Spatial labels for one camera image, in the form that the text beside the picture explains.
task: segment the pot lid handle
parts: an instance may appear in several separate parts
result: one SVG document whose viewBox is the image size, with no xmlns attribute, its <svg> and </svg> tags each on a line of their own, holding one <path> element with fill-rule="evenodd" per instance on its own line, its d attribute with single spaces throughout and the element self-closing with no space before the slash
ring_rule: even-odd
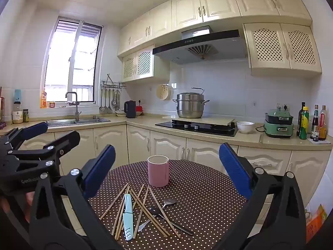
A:
<svg viewBox="0 0 333 250">
<path fill-rule="evenodd" d="M 201 93 L 201 95 L 204 93 L 204 89 L 200 88 L 200 87 L 192 87 L 192 89 L 201 89 L 203 92 Z"/>
</svg>

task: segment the stainless steel pot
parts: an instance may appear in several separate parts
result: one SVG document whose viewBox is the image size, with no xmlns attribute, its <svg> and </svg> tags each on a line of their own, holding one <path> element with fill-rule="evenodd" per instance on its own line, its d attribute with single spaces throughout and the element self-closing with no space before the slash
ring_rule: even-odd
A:
<svg viewBox="0 0 333 250">
<path fill-rule="evenodd" d="M 177 103 L 177 114 L 181 118 L 201 118 L 204 113 L 204 105 L 209 100 L 204 100 L 204 89 L 192 87 L 192 89 L 201 89 L 200 93 L 181 93 L 177 94 L 177 99 L 172 100 Z"/>
</svg>

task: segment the kitchen faucet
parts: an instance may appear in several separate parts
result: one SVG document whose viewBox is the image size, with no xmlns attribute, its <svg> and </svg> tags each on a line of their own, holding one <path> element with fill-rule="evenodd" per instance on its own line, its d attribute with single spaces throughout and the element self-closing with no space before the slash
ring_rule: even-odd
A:
<svg viewBox="0 0 333 250">
<path fill-rule="evenodd" d="M 80 115 L 80 113 L 82 113 L 82 111 L 79 113 L 79 110 L 78 110 L 78 105 L 80 104 L 78 102 L 78 94 L 76 92 L 73 92 L 73 91 L 67 91 L 66 96 L 65 96 L 66 98 L 67 98 L 68 94 L 75 94 L 75 96 L 76 96 L 76 99 L 75 99 L 75 106 L 76 106 L 75 121 L 79 121 L 79 115 Z"/>
</svg>

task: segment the countertop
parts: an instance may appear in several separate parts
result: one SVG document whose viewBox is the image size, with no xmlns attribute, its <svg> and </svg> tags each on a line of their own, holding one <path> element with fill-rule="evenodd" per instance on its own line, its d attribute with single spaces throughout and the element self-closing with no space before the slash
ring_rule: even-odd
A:
<svg viewBox="0 0 333 250">
<path fill-rule="evenodd" d="M 74 130 L 99 128 L 99 127 L 109 127 L 116 125 L 131 125 L 134 127 L 139 127 L 150 131 L 156 131 L 165 134 L 171 134 L 206 142 L 215 142 L 215 143 L 228 142 L 231 145 L 252 147 L 252 148 L 254 147 L 254 148 L 266 148 L 266 149 L 309 150 L 309 151 L 332 150 L 333 148 L 333 138 L 330 136 L 327 136 L 327 140 L 329 140 L 331 144 L 315 145 L 308 140 L 299 139 L 299 137 L 296 136 L 295 133 L 290 139 L 272 138 L 268 137 L 265 133 L 263 133 L 263 139 L 262 142 L 260 143 L 259 139 L 261 133 L 257 131 L 254 131 L 250 134 L 242 134 L 238 131 L 235 137 L 228 137 L 228 136 L 204 134 L 199 132 L 186 132 L 183 130 L 176 130 L 155 125 L 157 123 L 170 121 L 171 120 L 170 116 L 156 117 L 156 116 L 143 115 L 134 119 L 129 119 L 126 117 L 117 117 L 115 115 L 110 115 L 110 116 L 103 116 L 103 118 L 110 120 L 110 122 L 50 127 L 47 132 L 52 133 L 52 132 L 74 131 Z M 4 129 L 0 130 L 0 136 L 4 135 L 6 132 L 9 132 L 14 128 L 29 127 L 39 122 L 41 121 L 32 121 L 28 123 L 8 125 Z"/>
</svg>

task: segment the stainless steel sink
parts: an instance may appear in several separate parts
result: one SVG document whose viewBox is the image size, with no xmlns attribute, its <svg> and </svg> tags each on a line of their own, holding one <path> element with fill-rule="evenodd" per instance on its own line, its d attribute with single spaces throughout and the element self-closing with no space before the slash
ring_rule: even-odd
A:
<svg viewBox="0 0 333 250">
<path fill-rule="evenodd" d="M 59 119 L 59 120 L 46 121 L 46 123 L 48 124 L 49 127 L 87 124 L 87 123 L 99 123 L 99 122 L 110 122 L 110 120 L 93 116 L 93 117 L 80 118 L 79 121 L 75 121 L 75 119 Z"/>
</svg>

